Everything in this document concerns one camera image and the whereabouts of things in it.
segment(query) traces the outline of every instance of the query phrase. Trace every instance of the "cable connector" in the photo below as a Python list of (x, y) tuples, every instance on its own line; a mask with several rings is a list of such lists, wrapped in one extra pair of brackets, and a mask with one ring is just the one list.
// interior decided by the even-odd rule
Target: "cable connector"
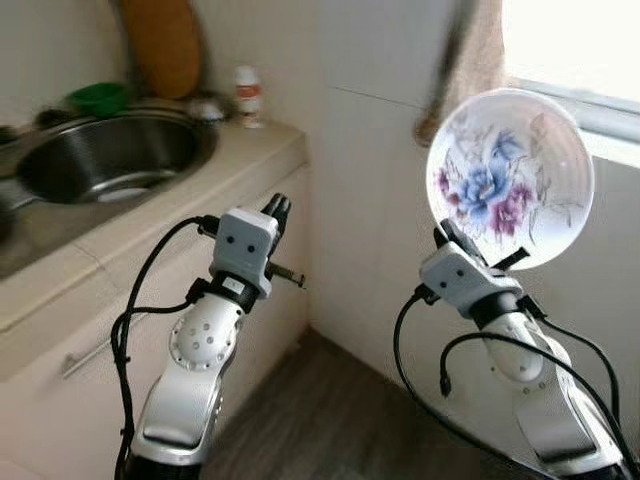
[(536, 320), (544, 320), (548, 317), (547, 313), (531, 295), (525, 295), (517, 303), (520, 309), (528, 312)]
[(424, 303), (426, 303), (427, 305), (433, 305), (438, 300), (440, 300), (438, 294), (427, 287), (424, 283), (421, 283), (415, 288), (415, 290), (413, 291), (413, 296), (424, 300)]
[(206, 235), (207, 237), (216, 238), (219, 226), (220, 219), (218, 217), (215, 217), (213, 215), (198, 217), (198, 233), (200, 235)]
[(440, 374), (440, 393), (447, 398), (451, 393), (451, 377), (447, 373)]
[(204, 292), (206, 292), (210, 286), (211, 284), (204, 278), (196, 278), (196, 281), (189, 287), (189, 291), (187, 295), (185, 295), (185, 300), (191, 304), (195, 304), (204, 296)]

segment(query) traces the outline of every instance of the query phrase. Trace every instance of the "curtain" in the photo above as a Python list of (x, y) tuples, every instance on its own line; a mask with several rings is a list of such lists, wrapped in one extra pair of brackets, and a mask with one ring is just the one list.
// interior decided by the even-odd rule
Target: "curtain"
[(438, 81), (415, 139), (429, 147), (441, 122), (465, 98), (504, 82), (502, 0), (459, 0)]

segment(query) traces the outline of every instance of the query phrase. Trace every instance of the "stainless steel sink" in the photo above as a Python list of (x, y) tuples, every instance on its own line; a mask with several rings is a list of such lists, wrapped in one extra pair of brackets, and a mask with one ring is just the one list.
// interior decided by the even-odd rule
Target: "stainless steel sink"
[(203, 133), (185, 116), (158, 112), (63, 126), (18, 163), (9, 202), (15, 208), (34, 200), (101, 202), (145, 193), (211, 155), (211, 138)]
[[(185, 178), (211, 158), (216, 141), (212, 126), (181, 112), (140, 109), (3, 148), (0, 205), (9, 215), (2, 229), (13, 228), (0, 240), (0, 277)], [(46, 234), (34, 231), (42, 219), (51, 220)]]

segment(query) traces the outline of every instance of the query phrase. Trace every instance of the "floral plate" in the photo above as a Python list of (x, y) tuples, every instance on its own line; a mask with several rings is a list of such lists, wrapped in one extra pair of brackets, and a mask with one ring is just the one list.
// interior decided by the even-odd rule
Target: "floral plate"
[(537, 94), (472, 97), (443, 123), (429, 151), (427, 195), (490, 265), (519, 247), (514, 266), (541, 265), (578, 237), (593, 201), (593, 164), (573, 119)]

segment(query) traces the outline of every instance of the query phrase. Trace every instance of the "green bowl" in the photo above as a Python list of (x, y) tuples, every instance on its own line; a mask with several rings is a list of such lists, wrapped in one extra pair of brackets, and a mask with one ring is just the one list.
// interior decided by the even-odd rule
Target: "green bowl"
[(127, 88), (121, 83), (95, 83), (67, 96), (71, 106), (84, 115), (110, 117), (127, 106)]

